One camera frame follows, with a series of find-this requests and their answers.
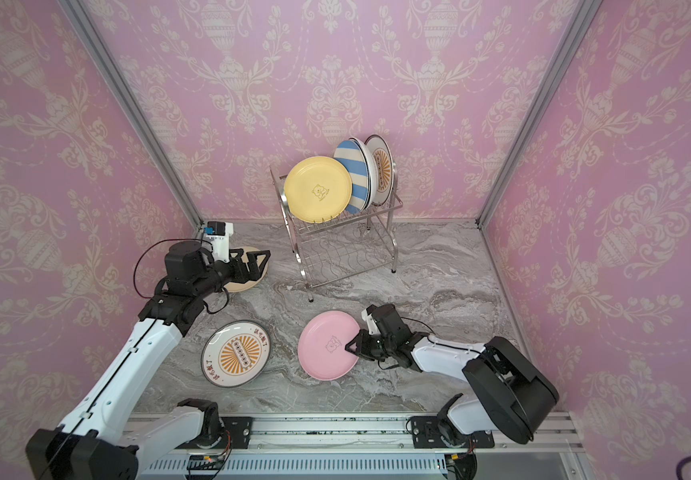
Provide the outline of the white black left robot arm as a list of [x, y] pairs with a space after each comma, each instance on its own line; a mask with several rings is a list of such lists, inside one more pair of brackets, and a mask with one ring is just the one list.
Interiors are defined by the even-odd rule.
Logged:
[[232, 440], [217, 403], [189, 398], [134, 432], [124, 428], [164, 360], [207, 311], [207, 299], [230, 283], [261, 280], [268, 250], [230, 249], [220, 257], [208, 240], [179, 239], [165, 257], [165, 276], [111, 365], [53, 429], [39, 429], [25, 452], [37, 479], [136, 479], [177, 447]]

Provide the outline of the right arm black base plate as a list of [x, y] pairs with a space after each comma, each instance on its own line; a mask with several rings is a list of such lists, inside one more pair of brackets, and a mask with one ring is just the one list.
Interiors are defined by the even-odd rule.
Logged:
[[439, 420], [437, 416], [413, 416], [409, 418], [407, 428], [413, 436], [415, 449], [463, 448], [469, 450], [495, 447], [495, 439], [491, 432], [459, 433], [453, 425]]

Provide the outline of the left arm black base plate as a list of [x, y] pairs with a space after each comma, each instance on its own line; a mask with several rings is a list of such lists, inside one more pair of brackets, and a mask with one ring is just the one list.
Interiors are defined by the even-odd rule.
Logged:
[[252, 436], [254, 418], [250, 416], [221, 417], [224, 433], [212, 443], [199, 444], [198, 442], [186, 442], [177, 447], [177, 450], [201, 449], [201, 450], [225, 450], [231, 444], [231, 450], [247, 450]]

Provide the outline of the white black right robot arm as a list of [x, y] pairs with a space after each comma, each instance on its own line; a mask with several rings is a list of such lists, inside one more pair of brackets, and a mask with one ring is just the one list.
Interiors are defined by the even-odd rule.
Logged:
[[367, 327], [345, 344], [345, 351], [369, 361], [393, 359], [397, 367], [469, 384], [471, 395], [457, 394], [437, 412], [439, 434], [451, 446], [488, 431], [528, 444], [559, 403], [553, 383], [501, 336], [473, 344], [443, 340], [411, 330], [393, 304], [369, 306], [363, 320]]

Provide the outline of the pink plate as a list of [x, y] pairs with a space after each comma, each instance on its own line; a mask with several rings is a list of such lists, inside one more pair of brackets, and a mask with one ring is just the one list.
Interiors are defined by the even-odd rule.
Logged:
[[346, 345], [359, 334], [359, 324], [343, 311], [327, 311], [314, 317], [298, 344], [299, 362], [309, 376], [320, 381], [337, 380], [357, 364]]

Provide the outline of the black white floral plate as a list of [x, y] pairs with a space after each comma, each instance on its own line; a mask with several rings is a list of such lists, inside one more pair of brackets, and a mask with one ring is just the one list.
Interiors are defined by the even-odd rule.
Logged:
[[369, 200], [365, 202], [365, 209], [367, 209], [373, 205], [377, 197], [377, 190], [379, 189], [379, 167], [377, 167], [373, 152], [369, 150], [369, 147], [367, 147], [363, 141], [355, 137], [351, 137], [351, 141], [359, 146], [359, 150], [361, 150], [363, 157], [365, 157], [365, 167], [367, 167], [367, 177], [369, 177]]

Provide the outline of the yellow plate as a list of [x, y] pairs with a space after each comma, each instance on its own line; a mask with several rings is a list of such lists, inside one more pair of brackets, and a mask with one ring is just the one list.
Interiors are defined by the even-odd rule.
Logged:
[[338, 217], [351, 200], [351, 175], [338, 160], [315, 156], [299, 162], [288, 174], [284, 195], [291, 214], [308, 223]]

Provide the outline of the blue white striped plate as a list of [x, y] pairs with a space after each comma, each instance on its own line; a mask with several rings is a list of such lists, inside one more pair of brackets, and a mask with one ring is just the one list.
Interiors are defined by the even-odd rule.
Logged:
[[335, 160], [339, 161], [351, 176], [351, 200], [345, 211], [351, 215], [359, 214], [367, 208], [371, 199], [371, 178], [367, 168], [367, 157], [357, 142], [342, 141], [335, 150]]

